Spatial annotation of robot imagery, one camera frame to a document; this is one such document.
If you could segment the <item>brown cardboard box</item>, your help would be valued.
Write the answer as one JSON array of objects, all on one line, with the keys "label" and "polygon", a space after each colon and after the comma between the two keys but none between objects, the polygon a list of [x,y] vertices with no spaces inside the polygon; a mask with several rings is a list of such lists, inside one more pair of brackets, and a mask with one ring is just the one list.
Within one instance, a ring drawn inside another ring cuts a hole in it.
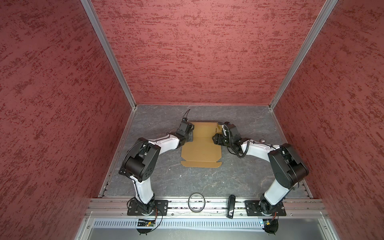
[{"label": "brown cardboard box", "polygon": [[212,137],[222,128],[214,122],[194,122],[193,141],[182,146],[181,164],[187,168],[219,168],[222,165],[222,148]]}]

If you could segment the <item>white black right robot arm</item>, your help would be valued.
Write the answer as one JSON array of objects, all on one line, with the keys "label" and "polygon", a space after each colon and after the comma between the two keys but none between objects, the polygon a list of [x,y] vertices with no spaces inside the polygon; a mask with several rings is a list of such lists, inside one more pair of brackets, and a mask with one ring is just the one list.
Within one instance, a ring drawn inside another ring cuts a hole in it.
[{"label": "white black right robot arm", "polygon": [[275,180],[260,198],[260,210],[265,215],[276,211],[278,204],[300,183],[310,171],[294,147],[290,144],[269,145],[241,137],[237,127],[229,122],[219,122],[220,134],[212,137],[213,143],[225,146],[239,159],[253,156],[270,163]]}]

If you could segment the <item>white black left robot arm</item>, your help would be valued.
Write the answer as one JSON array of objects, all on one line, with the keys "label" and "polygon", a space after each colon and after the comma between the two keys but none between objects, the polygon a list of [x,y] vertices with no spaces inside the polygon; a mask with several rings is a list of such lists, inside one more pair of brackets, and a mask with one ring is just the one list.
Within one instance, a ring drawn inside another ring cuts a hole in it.
[{"label": "white black left robot arm", "polygon": [[167,133],[166,136],[154,140],[139,138],[124,156],[119,174],[133,182],[136,193],[134,200],[146,214],[155,207],[155,194],[150,177],[158,157],[190,142],[194,128],[194,124],[187,118],[183,118],[175,132]]}]

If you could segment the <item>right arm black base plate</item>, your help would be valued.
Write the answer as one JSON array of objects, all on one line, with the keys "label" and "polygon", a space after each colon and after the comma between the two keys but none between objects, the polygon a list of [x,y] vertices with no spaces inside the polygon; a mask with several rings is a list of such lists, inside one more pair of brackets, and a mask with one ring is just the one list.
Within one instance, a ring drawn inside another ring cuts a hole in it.
[{"label": "right arm black base plate", "polygon": [[245,209],[249,217],[285,217],[287,215],[283,202],[273,206],[267,200],[247,200]]}]

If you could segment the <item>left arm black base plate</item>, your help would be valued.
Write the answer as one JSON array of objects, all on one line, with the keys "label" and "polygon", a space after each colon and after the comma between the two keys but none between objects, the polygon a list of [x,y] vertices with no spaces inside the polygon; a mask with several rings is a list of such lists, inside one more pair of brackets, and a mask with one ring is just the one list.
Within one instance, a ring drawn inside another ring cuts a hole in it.
[{"label": "left arm black base plate", "polygon": [[148,204],[143,204],[136,198],[127,203],[128,216],[166,216],[168,211],[168,200],[151,200]]}]

